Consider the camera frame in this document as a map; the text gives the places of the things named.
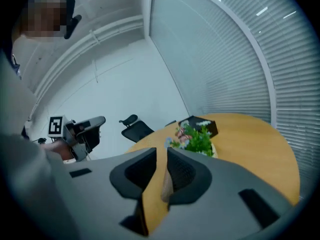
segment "wooden table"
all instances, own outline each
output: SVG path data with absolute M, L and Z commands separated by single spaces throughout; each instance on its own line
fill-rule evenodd
M 219 134 L 211 141 L 218 159 L 243 166 L 275 187 L 293 205 L 298 203 L 298 164 L 289 144 L 276 129 L 258 118 L 243 114 L 217 113 L 200 117 L 216 122 Z M 160 197 L 167 166 L 164 143 L 167 137 L 175 138 L 176 127 L 177 122 L 157 130 L 128 150 L 132 152 L 143 148 L 157 148 L 156 171 L 142 194 L 149 233 L 168 213 L 167 204 Z

